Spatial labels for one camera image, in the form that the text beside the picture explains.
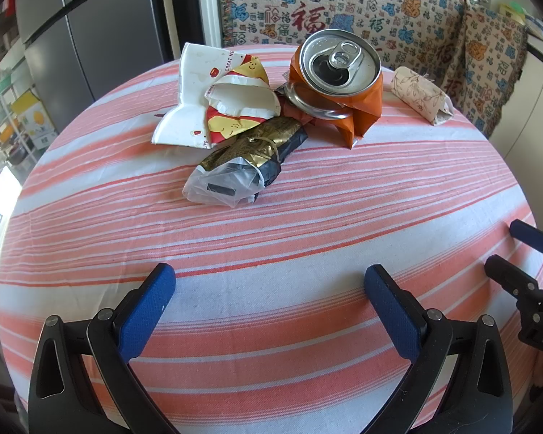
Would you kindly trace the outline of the person's right hand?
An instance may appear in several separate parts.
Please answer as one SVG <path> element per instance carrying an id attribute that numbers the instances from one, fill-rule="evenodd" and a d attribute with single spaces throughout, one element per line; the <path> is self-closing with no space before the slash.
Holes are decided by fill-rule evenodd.
<path id="1" fill-rule="evenodd" d="M 536 402 L 543 394 L 543 352 L 539 352 L 534 366 L 533 384 L 529 390 L 529 400 Z"/>

